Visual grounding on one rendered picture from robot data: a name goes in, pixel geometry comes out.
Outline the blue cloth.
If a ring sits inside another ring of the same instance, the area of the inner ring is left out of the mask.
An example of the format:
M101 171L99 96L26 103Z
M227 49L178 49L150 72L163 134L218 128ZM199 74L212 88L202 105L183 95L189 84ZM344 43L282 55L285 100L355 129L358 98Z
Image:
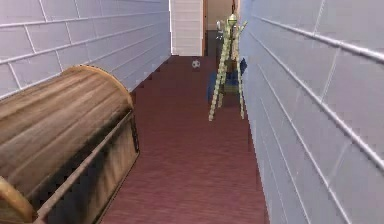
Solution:
M243 75L246 68L247 68L247 62L245 59L242 59L240 62L240 72L239 73L241 75ZM229 85L229 86L237 86L239 73L237 71L234 71L232 73L228 73L227 77L226 77L225 84ZM210 101L212 99L215 83L216 83L216 73L212 72L209 75L208 85L207 85L207 100L208 101Z

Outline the brown wooden domed chest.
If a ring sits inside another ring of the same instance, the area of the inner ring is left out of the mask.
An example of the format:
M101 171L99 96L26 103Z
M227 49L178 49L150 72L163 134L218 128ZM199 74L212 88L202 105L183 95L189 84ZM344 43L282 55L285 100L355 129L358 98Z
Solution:
M130 92L100 68L0 100L0 224L101 224L139 154Z

